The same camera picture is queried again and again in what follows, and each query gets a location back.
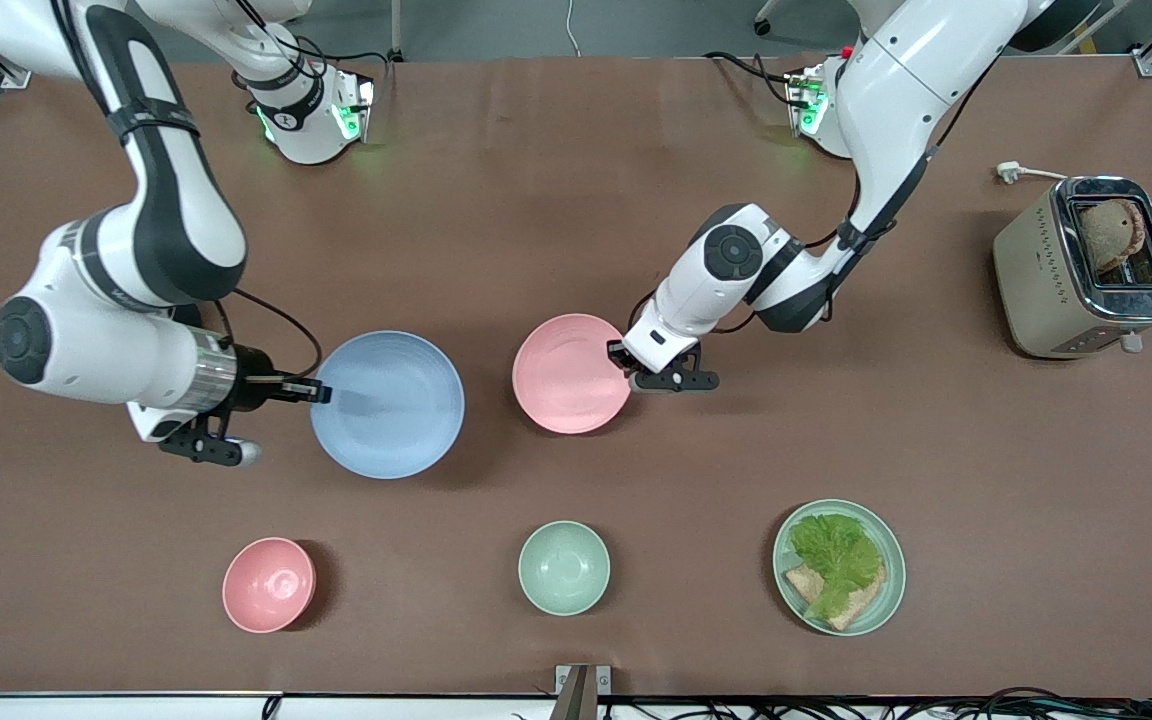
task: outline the toaster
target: toaster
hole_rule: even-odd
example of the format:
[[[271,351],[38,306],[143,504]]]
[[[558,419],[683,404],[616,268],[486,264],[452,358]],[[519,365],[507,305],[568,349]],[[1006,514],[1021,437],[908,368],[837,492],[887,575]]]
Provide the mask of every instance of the toaster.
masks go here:
[[[1144,242],[1112,270],[1091,258],[1082,211],[1128,200],[1143,218]],[[993,241],[998,290],[1011,336],[1036,357],[1075,359],[1117,343],[1142,350],[1152,327],[1152,202],[1129,179],[1056,182]]]

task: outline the white cable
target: white cable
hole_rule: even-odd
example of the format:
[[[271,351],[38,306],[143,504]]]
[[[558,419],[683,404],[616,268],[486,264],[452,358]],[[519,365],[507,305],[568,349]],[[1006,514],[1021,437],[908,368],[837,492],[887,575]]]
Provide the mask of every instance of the white cable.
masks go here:
[[[579,58],[579,44],[576,43],[576,36],[573,35],[573,5],[576,5],[576,0],[567,0],[567,38],[573,41],[573,50]]]
[[[1006,162],[999,162],[994,173],[1002,179],[1006,184],[1011,184],[1018,181],[1020,176],[1037,176],[1041,179],[1069,179],[1069,176],[1062,176],[1060,173],[1052,173],[1047,170],[1037,170],[1033,168],[1025,168],[1018,161],[1007,160]]]

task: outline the brown tabletop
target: brown tabletop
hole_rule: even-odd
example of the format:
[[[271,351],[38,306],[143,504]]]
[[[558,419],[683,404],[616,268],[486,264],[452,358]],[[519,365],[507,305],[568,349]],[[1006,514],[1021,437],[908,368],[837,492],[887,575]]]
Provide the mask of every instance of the brown tabletop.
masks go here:
[[[179,68],[251,243],[243,286],[328,348],[429,338],[465,381],[465,427],[433,469],[376,482],[324,454],[304,406],[266,406],[233,425],[259,465],[200,467],[138,442],[122,406],[0,372],[0,691],[531,692],[553,665],[599,661],[632,694],[1152,696],[1152,331],[1139,356],[1024,359],[990,262],[1047,188],[998,184],[998,161],[1152,195],[1152,79],[1132,61],[998,63],[834,323],[712,338],[719,392],[631,397],[590,437],[518,410],[526,333],[571,311],[623,324],[728,202],[821,236],[849,164],[704,60],[400,65],[376,143],[313,168],[262,141],[228,76]],[[5,94],[0,302],[47,232],[131,195],[81,88]],[[291,328],[228,306],[238,341],[305,363]],[[778,525],[823,497],[878,511],[904,546],[904,605],[867,637],[810,632],[773,585]],[[561,518],[612,551],[579,617],[543,615],[517,583],[526,535]],[[319,559],[297,632],[221,611],[225,567],[265,536]]]

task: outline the lettuce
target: lettuce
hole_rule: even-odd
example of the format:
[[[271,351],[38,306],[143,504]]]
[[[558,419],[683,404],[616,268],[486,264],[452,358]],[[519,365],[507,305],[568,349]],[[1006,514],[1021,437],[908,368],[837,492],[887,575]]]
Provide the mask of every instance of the lettuce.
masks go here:
[[[847,597],[874,582],[882,556],[865,536],[861,522],[846,515],[814,515],[790,530],[790,543],[808,568],[824,579],[820,597],[808,607],[810,617],[835,617],[847,609]]]

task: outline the brown table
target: brown table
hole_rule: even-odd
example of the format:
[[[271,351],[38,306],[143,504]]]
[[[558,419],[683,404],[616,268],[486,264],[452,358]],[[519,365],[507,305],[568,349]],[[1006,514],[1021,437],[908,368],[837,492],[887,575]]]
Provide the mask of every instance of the brown table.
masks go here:
[[[328,460],[305,407],[270,406],[233,427],[264,444],[259,465],[197,467],[141,445],[120,406],[0,372],[0,691],[531,692],[596,660],[635,694],[1152,696],[1152,331],[1140,356],[1024,359],[990,263],[1047,187],[996,184],[998,161],[1152,192],[1152,81],[1130,60],[998,63],[834,323],[713,338],[718,393],[631,397],[591,437],[517,409],[522,338],[568,311],[623,323],[727,202],[819,237],[850,165],[730,68],[545,59],[402,65],[374,145],[294,167],[228,74],[179,81],[247,227],[243,286],[328,348],[430,338],[465,381],[465,429],[434,469],[384,483]],[[131,192],[78,88],[5,94],[0,302],[51,228]],[[242,342],[306,361],[273,316],[229,309]],[[820,497],[872,507],[904,544],[904,605],[867,637],[810,632],[773,588],[778,525]],[[612,550],[607,597],[579,617],[517,588],[522,541],[558,518]],[[221,574],[271,535],[314,543],[323,593],[300,632],[240,632]]]

